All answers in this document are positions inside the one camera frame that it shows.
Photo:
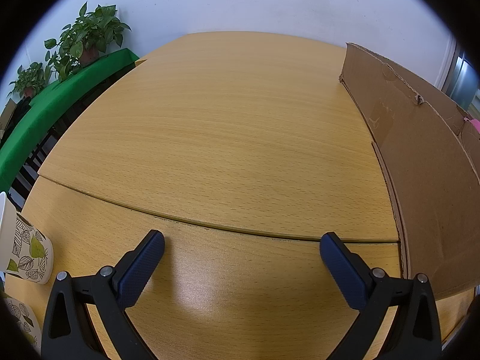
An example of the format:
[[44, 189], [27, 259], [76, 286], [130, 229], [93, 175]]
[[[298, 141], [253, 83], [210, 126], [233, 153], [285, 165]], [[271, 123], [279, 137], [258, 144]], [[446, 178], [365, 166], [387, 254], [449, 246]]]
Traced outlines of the brown cardboard box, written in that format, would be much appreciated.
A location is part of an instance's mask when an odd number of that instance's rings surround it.
[[466, 112], [398, 63], [355, 43], [340, 82], [373, 137], [400, 234], [403, 275], [440, 300], [479, 284], [479, 165]]

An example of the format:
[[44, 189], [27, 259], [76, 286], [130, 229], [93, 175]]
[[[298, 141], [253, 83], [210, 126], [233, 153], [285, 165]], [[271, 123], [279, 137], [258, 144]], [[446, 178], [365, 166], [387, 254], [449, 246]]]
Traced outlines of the pink plush toy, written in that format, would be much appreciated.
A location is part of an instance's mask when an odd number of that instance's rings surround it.
[[467, 117], [464, 118], [465, 122], [469, 122], [478, 133], [480, 133], [480, 121], [478, 119], [469, 119]]

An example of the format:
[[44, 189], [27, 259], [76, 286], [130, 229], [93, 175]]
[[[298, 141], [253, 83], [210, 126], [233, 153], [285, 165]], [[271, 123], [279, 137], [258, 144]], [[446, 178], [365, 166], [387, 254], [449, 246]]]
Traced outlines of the green table cloth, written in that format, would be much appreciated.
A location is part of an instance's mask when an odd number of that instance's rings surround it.
[[9, 191], [29, 154], [75, 102], [114, 74], [133, 68], [137, 60], [130, 49], [119, 49], [62, 82], [54, 81], [35, 96], [30, 109], [1, 145], [1, 190]]

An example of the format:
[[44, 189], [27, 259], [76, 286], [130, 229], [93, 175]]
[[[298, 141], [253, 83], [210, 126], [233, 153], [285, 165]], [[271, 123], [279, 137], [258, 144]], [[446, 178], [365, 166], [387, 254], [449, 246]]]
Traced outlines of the small potted green plant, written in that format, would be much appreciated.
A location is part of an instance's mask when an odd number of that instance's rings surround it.
[[51, 68], [43, 63], [32, 62], [27, 68], [17, 69], [17, 79], [10, 82], [13, 86], [9, 94], [18, 94], [21, 98], [33, 98], [49, 84]]

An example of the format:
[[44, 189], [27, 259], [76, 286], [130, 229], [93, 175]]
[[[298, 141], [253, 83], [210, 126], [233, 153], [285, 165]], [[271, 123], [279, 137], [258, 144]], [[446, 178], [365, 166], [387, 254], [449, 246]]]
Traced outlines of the large potted green plant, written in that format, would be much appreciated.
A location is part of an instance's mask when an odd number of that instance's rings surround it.
[[89, 10], [84, 3], [77, 18], [62, 28], [59, 37], [44, 41], [45, 77], [55, 74], [59, 81], [66, 80], [106, 54], [112, 42], [121, 47], [124, 31], [129, 29], [118, 17], [115, 4]]

